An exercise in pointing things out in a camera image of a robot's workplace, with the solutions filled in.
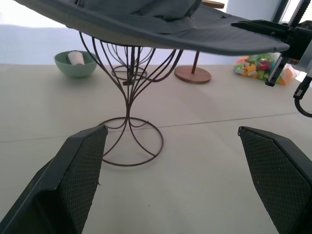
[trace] hat brim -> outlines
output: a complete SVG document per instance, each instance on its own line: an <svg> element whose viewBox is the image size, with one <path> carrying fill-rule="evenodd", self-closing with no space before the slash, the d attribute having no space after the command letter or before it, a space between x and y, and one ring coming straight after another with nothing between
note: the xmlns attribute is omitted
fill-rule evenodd
<svg viewBox="0 0 312 234"><path fill-rule="evenodd" d="M231 23L244 19L203 5L192 15L195 25L199 25L196 29L161 34L149 28L137 27L129 20L123 21L59 0L15 1L70 28L114 44L196 50L231 56L289 49L288 44L277 39L231 26Z"/></svg>

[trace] wooden disc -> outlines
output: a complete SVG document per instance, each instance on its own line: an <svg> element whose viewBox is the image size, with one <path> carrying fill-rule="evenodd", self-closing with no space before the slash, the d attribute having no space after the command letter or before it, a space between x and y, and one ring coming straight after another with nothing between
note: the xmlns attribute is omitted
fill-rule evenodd
<svg viewBox="0 0 312 234"><path fill-rule="evenodd" d="M192 74L192 66L179 66L175 69L175 76L187 83L205 84L211 80L211 74L204 69L197 67Z"/></svg>
<svg viewBox="0 0 312 234"><path fill-rule="evenodd" d="M217 9L223 9L224 8L224 3L217 2L217 1L202 0L201 4L203 4L205 6L212 7L212 8L217 8Z"/></svg>

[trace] paper cup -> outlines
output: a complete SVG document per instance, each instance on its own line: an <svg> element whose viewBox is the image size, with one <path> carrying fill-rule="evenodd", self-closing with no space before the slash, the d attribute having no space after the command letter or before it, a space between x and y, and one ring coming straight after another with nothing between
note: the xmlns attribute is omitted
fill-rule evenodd
<svg viewBox="0 0 312 234"><path fill-rule="evenodd" d="M84 65L84 58L83 54L79 51L72 51L69 52L68 55L68 60L72 65Z"/></svg>

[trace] wire hat stand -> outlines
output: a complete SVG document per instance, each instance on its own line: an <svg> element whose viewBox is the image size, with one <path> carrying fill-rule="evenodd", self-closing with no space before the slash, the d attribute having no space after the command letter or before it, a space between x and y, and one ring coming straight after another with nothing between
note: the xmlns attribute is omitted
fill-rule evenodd
<svg viewBox="0 0 312 234"><path fill-rule="evenodd" d="M106 43L106 47L107 47L107 51L110 53L110 55L117 61L119 62L121 65L120 66L117 66L117 67L114 67L112 69L112 75L114 77L117 77L121 80L127 80L127 73L130 71L130 67L127 65L126 61L124 61L124 59L122 58L122 56L120 56L120 52L118 51L118 45L115 45L115 44L111 44L111 43ZM123 52L124 54L128 54L127 52L127 47L126 46L123 46ZM140 52L140 55L142 55L142 52L143 52L143 47L140 48L139 50ZM150 57L152 56L152 52L153 52L153 49L150 48L149 52L141 58L141 60L137 59L135 60L135 67L136 65L138 64L139 67L138 67L138 72L137 72L137 77L141 76L143 78L147 78L147 71L144 71L143 68L140 67L140 65L146 63Z"/></svg>
<svg viewBox="0 0 312 234"><path fill-rule="evenodd" d="M133 167L133 166L139 166L139 165L143 165L145 163L148 163L150 161L152 161L153 159L155 159L160 152L163 149L164 146L164 138L162 136L162 133L160 132L160 130L153 124L151 124L149 121L140 119L140 118L136 118L136 117L131 117L130 113L131 113L131 107L135 101L135 99L151 84L151 83L157 83L157 82L161 82L162 80L164 80L165 78L167 78L170 73L174 70L174 68L176 67L179 59L181 58L181 55L183 53L183 50L173 50L170 55L163 61L163 63L158 66L154 71L152 71L149 75L147 75L146 73L146 69L148 68L156 49L153 48L151 50L151 54L149 55L146 64L144 65L144 68L142 70L142 72L139 72L139 65L140 63L138 61L140 61L140 55L141 55L141 51L142 51L142 47L140 46L123 46L124 47L124 52L125 52L125 57L126 57L126 61L125 61L125 68L127 70L126 72L126 80L123 80L121 78L119 78L118 76L114 76L112 75L107 67L104 66L101 57L99 56L99 50L98 47L101 51L103 51L104 55L103 57L105 57L105 59L107 60L109 67L113 70L113 66L112 63L108 57L108 48L104 46L105 43L102 40L96 39L94 37L92 37L92 45L93 45L93 49L95 52L95 55L97 58L95 58L89 48L87 47L84 39L83 39L83 35L81 32L79 32L80 34L80 38L81 41L86 49L86 51L89 53L89 55L94 59L94 61L98 64L98 66L109 76L109 78L112 80L112 82L117 86L117 88L120 90L121 94L124 97L125 100L125 105L126 105L126 114L124 117L117 117L117 118L112 118L112 119L108 119L104 122L101 123L101 125L108 125L108 129L112 129L112 130L117 130L117 129L121 129L121 133L120 136L118 137L117 141L112 145L112 147L110 149L108 149L106 152L104 152L103 155L103 159L102 161L111 164L111 165L115 165L115 166L120 166L120 167ZM116 120L121 120L122 124L118 127L110 127L109 123L116 121ZM139 121L141 122L140 125L135 125L133 124L133 120L135 121ZM159 147L159 150L156 153L152 153L150 152L148 149L146 149L137 139L136 135L134 134L134 130L140 127L143 127L145 125L149 125L152 129L154 129L161 140L161 144ZM121 137L123 136L126 127L129 126L130 132L132 137L134 138L134 140L137 142L137 144L148 154L150 154L152 157L146 161L140 162L140 163L135 163L135 164L121 164L121 163L114 163L111 162L109 160L105 159L105 156L111 152L115 146L119 143Z"/></svg>

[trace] green bowl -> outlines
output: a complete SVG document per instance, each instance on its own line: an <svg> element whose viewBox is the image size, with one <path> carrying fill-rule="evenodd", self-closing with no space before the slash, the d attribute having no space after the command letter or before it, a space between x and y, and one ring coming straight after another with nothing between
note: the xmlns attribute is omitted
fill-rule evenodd
<svg viewBox="0 0 312 234"><path fill-rule="evenodd" d="M71 51L65 51L55 55L54 61L61 72L69 77L81 78L88 77L97 68L97 63L86 51L80 51L84 57L84 65L72 65L67 61L67 55Z"/></svg>

